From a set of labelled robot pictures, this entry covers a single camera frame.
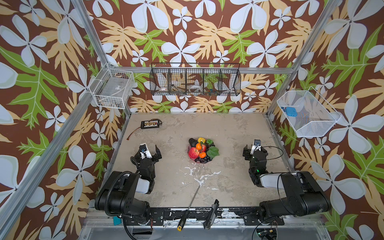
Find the dark avocado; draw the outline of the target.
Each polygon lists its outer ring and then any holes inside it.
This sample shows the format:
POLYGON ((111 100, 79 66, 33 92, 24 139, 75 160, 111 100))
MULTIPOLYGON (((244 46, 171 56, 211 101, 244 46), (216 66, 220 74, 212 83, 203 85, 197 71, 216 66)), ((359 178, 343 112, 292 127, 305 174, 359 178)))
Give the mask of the dark avocado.
POLYGON ((192 148, 195 148, 196 145, 198 144, 199 142, 196 140, 196 139, 193 139, 193 138, 190 138, 189 139, 189 144, 192 148))

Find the red tomato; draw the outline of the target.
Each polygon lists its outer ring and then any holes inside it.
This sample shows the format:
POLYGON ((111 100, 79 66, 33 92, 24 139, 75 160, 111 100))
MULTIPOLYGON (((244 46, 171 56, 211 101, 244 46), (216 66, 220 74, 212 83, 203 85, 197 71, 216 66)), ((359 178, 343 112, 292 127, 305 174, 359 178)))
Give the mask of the red tomato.
POLYGON ((195 147, 190 148, 190 150, 188 152, 188 156, 191 160, 198 159, 199 155, 200 155, 200 151, 197 148, 195 148, 195 147))

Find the pink dotted plate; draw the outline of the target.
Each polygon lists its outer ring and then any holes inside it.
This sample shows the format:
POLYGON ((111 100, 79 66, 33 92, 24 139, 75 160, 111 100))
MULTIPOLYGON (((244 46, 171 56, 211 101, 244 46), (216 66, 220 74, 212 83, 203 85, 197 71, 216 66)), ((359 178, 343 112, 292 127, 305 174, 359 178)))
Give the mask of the pink dotted plate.
POLYGON ((190 160, 199 164, 211 162, 215 157, 219 156, 219 149, 214 146, 198 143, 195 147, 188 146, 187 154, 190 160))

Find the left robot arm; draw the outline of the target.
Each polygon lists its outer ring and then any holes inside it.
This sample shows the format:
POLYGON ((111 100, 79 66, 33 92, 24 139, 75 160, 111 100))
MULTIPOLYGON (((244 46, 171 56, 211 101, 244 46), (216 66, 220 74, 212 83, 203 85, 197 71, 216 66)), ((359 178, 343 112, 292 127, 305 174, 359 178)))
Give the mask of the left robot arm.
POLYGON ((149 195, 155 185, 155 164, 162 158, 161 151, 151 154, 147 144, 141 144, 131 157, 136 172, 113 171, 95 199, 95 209, 110 217, 131 217, 138 224, 146 224, 151 217, 150 204, 135 198, 136 193, 149 195))

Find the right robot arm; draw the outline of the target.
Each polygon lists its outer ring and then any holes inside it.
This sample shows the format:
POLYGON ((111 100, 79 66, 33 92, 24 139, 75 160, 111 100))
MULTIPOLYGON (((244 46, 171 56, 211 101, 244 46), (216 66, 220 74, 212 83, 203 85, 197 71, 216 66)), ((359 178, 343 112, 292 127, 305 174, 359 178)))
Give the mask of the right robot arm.
POLYGON ((280 216, 307 216, 328 212, 332 209, 330 198, 313 176, 307 172, 269 173, 267 171, 268 151, 260 145, 244 147, 243 157, 249 161, 249 175, 253 184, 259 188, 283 190, 286 196, 261 202, 259 218, 272 219, 280 216))

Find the orange kumquat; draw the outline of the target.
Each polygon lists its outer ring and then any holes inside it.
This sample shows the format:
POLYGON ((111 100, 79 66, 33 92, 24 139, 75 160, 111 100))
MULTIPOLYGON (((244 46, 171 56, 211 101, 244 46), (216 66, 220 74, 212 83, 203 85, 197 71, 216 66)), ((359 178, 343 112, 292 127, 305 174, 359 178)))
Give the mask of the orange kumquat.
POLYGON ((198 151, 201 151, 202 150, 202 144, 200 144, 200 143, 198 143, 198 144, 196 144, 196 149, 198 150, 198 151))
POLYGON ((206 156, 207 156, 207 154, 206 154, 205 152, 201 152, 201 153, 199 154, 199 157, 200 157, 201 159, 205 158, 206 156))

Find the yellow pear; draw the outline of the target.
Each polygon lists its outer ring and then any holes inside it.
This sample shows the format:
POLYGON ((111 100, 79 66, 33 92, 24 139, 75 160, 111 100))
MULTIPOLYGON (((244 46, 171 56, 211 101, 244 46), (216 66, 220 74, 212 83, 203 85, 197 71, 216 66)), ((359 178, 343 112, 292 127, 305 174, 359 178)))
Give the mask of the yellow pear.
POLYGON ((206 143, 206 139, 200 137, 200 138, 198 138, 198 143, 200 143, 200 144, 205 144, 205 143, 206 143))

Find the black grape bunch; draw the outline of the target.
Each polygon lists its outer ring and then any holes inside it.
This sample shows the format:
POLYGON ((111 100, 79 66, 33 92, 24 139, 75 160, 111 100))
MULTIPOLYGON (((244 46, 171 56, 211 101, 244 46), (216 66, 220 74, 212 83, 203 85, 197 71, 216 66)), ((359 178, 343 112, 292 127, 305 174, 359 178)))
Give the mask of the black grape bunch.
POLYGON ((193 160, 196 163, 206 164, 208 162, 211 162, 215 157, 219 156, 219 149, 217 147, 209 147, 207 151, 205 152, 207 156, 203 159, 200 157, 196 160, 193 160))

